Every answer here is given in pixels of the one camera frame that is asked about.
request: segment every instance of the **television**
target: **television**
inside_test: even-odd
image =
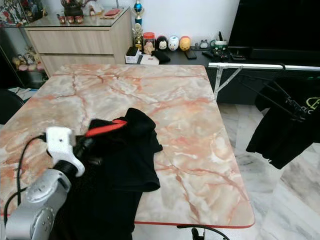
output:
[[[318,61],[320,0],[240,0],[229,47],[250,59]]]

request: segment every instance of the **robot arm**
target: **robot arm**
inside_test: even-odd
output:
[[[47,150],[53,158],[53,169],[47,169],[26,189],[24,200],[11,214],[5,226],[9,240],[46,240],[58,210],[67,199],[70,178],[80,177],[85,167],[79,161],[93,145],[85,138],[73,152],[72,131],[66,127],[49,127],[46,131]]]

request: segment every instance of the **marble table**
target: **marble table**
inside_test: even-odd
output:
[[[154,157],[161,187],[142,195],[136,223],[222,228],[254,224],[221,114],[200,65],[61,67],[0,131],[1,214],[17,190],[17,162],[28,139],[49,126],[83,134],[91,119],[113,120],[130,107],[154,120],[163,146]],[[46,144],[36,140],[25,154],[22,187],[48,167],[52,161]]]

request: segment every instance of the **cord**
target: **cord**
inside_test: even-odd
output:
[[[36,139],[42,139],[43,141],[46,141],[46,135],[45,134],[41,134],[41,135],[38,135],[38,136],[35,136],[33,138],[31,138],[27,143],[26,145],[24,146],[24,149],[22,151],[22,154],[20,156],[20,159],[19,159],[19,163],[18,163],[18,169],[17,169],[17,172],[16,172],[16,188],[17,188],[17,203],[18,203],[18,206],[20,205],[21,203],[21,186],[20,186],[20,170],[21,170],[21,166],[22,166],[22,160],[24,159],[24,155],[25,155],[25,152],[29,146],[29,144],[33,141],[33,140],[36,140]]]
[[[26,190],[27,188],[22,188],[20,190],[20,193],[22,193],[24,190]],[[12,194],[9,199],[6,201],[5,205],[4,205],[4,209],[3,209],[3,220],[4,220],[4,226],[6,226],[7,221],[8,221],[8,207],[9,204],[11,202],[11,200],[18,194],[18,192],[15,192],[14,194]]]
[[[214,229],[212,227],[208,227],[208,226],[205,226],[205,225],[199,225],[199,224],[195,224],[195,225],[178,225],[176,226],[178,229],[186,229],[186,228],[202,228],[202,229],[208,229],[210,231],[213,231],[217,234],[220,234],[222,237],[225,238],[225,240],[230,240],[226,235],[224,235],[222,232],[220,232],[219,230],[217,229]]]

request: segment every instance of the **black t-shirt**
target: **black t-shirt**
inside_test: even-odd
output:
[[[154,153],[162,150],[156,124],[143,112],[129,108],[127,124],[95,137],[85,173],[73,180],[59,211],[52,240],[130,240],[143,192],[157,190]],[[95,119],[89,129],[112,125]]]
[[[257,152],[278,169],[302,153],[312,143],[320,142],[320,79],[283,77],[275,80],[305,111],[303,122],[293,120],[283,109],[261,97],[255,104],[262,111],[270,108],[256,128],[247,147],[248,152]],[[270,87],[277,89],[274,83]],[[293,111],[285,95],[269,87],[260,93],[284,108]]]

